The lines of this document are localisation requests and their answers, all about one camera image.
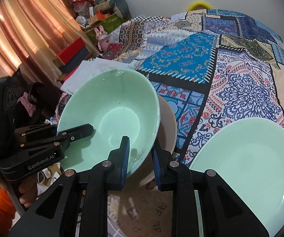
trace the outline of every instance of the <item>screw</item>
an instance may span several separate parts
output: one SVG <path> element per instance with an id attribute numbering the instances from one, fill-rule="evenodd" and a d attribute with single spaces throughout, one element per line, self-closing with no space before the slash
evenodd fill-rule
<path id="1" fill-rule="evenodd" d="M 169 165 L 172 166 L 172 167 L 178 167 L 178 166 L 179 166 L 179 163 L 178 163 L 178 161 L 171 161 L 171 162 L 169 163 Z"/>
<path id="2" fill-rule="evenodd" d="M 207 175 L 213 177 L 213 176 L 216 175 L 216 172 L 212 169 L 209 169 L 209 170 L 207 170 Z"/>
<path id="3" fill-rule="evenodd" d="M 111 161 L 103 161 L 102 164 L 103 164 L 104 167 L 109 167 L 109 166 L 111 166 L 112 163 L 111 163 Z"/>
<path id="4" fill-rule="evenodd" d="M 66 171 L 64 172 L 64 174 L 65 174 L 66 176 L 72 176 L 72 175 L 74 175 L 74 170 L 68 169 L 68 170 L 66 170 Z"/>

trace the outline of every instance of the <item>green storage bin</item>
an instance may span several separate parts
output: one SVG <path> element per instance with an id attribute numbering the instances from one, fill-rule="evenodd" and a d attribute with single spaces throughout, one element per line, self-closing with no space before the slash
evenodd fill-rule
<path id="1" fill-rule="evenodd" d="M 91 39 L 91 41 L 98 45 L 98 41 L 96 40 L 96 33 L 94 31 L 95 28 L 99 27 L 100 25 L 103 26 L 104 30 L 110 34 L 112 31 L 114 31 L 117 27 L 119 27 L 122 23 L 124 23 L 123 19 L 118 18 L 116 14 L 111 15 L 110 17 L 96 22 L 92 27 L 88 29 L 84 29 L 85 33 L 88 35 L 88 37 Z"/>

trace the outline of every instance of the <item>bedspread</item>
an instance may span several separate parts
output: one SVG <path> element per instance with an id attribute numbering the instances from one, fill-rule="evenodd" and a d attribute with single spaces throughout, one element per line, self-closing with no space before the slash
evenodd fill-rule
<path id="1" fill-rule="evenodd" d="M 267 118 L 284 128 L 284 44 L 253 18 L 212 9 L 171 18 L 144 14 L 109 38 L 104 58 L 146 75 L 173 109 L 175 160 L 190 166 L 215 133 L 242 118 Z M 57 120 L 69 96 L 62 99 Z M 150 182 L 110 193 L 108 216 L 122 231 L 118 236 L 168 237 L 171 201 L 172 193 Z"/>

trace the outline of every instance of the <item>plastic bag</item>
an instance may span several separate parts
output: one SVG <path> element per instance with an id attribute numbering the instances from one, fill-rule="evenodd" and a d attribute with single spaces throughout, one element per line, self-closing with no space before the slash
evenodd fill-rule
<path id="1" fill-rule="evenodd" d="M 90 3 L 87 1 L 75 1 L 74 10 L 78 12 L 79 16 L 83 16 L 86 19 L 89 18 L 89 6 Z"/>

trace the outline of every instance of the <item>orange curtain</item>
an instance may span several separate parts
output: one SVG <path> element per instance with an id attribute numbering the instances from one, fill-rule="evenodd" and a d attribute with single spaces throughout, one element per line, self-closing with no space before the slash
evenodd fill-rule
<path id="1" fill-rule="evenodd" d="M 64 0 L 0 0 L 0 77 L 20 66 L 27 81 L 57 84 L 61 74 L 53 58 L 82 37 L 96 47 L 70 15 Z"/>

